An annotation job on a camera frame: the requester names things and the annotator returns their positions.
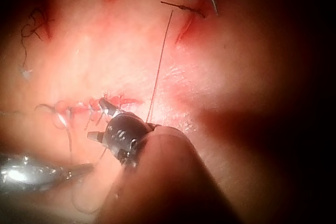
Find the right arm needle driver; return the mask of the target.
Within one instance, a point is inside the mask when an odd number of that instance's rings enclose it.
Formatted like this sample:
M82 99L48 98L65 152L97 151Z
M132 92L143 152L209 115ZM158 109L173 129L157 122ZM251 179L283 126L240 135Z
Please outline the right arm needle driver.
M104 146L120 162L137 167L144 137L155 129L131 112L115 113L104 132Z

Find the right arm needle driver jaw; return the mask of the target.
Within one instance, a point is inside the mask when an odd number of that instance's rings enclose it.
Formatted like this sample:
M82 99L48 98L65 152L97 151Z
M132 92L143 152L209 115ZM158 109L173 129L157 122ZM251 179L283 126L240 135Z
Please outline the right arm needle driver jaw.
M87 138L96 142L103 142L104 132L90 131L87 133Z
M106 115L114 116L118 110L118 107L110 103L106 98L101 98L99 100L99 105Z

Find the left arm needle driver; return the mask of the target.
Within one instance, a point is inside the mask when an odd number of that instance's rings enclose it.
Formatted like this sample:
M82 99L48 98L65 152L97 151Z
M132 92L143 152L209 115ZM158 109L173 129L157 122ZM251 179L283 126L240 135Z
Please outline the left arm needle driver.
M62 167L26 155L1 154L1 191L43 191L65 178Z

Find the left arm needle driver jaw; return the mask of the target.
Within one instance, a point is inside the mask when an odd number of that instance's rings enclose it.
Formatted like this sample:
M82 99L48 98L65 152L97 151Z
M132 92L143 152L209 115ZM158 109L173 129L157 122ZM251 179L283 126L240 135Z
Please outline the left arm needle driver jaw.
M70 180L70 179L74 179L77 177L81 177L84 176L86 174L89 174L90 172L92 172L94 170L95 166L93 163L86 163L86 164L80 164L80 165L76 165L70 168L65 168L62 171L62 179L64 180Z

